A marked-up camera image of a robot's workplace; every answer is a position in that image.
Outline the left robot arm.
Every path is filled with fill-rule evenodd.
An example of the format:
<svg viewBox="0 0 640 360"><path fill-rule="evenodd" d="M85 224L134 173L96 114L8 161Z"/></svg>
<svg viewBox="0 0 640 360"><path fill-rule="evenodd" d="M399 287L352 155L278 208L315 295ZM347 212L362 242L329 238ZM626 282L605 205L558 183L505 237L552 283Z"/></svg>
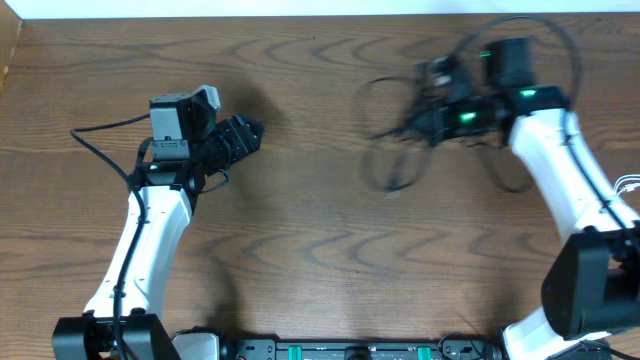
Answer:
<svg viewBox="0 0 640 360"><path fill-rule="evenodd" d="M233 359L233 342L194 328L169 336L161 322L166 286L206 179L227 185L232 165L259 150L264 126L234 115L218 120L216 88L155 96L146 119L152 136L123 173L126 222L109 268L78 317L62 317L52 334L58 359Z"/></svg>

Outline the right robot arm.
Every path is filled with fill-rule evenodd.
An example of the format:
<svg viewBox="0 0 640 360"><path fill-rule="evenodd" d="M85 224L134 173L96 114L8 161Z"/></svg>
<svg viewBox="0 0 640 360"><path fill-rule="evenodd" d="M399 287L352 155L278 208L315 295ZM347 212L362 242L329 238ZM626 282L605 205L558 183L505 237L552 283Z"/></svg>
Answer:
<svg viewBox="0 0 640 360"><path fill-rule="evenodd" d="M449 55L418 68L411 124L430 145L498 132L521 160L552 215L562 246L541 286L541 305L501 335L510 359L552 359L639 324L639 216L590 152L562 90L540 85L524 38L488 44L486 95Z"/></svg>

